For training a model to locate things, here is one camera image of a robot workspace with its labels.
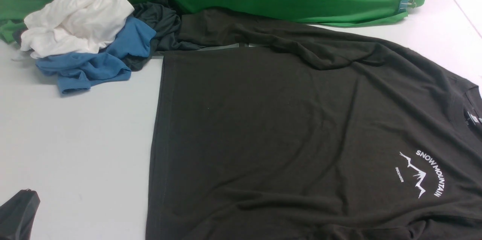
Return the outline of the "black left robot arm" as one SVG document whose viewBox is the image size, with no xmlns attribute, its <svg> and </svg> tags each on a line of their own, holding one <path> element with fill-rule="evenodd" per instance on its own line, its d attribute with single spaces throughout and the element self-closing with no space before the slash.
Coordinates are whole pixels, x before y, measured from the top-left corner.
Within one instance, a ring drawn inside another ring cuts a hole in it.
<svg viewBox="0 0 482 240">
<path fill-rule="evenodd" d="M 40 202 L 31 189 L 20 190 L 5 202 L 0 208 L 0 239 L 29 240 Z"/>
</svg>

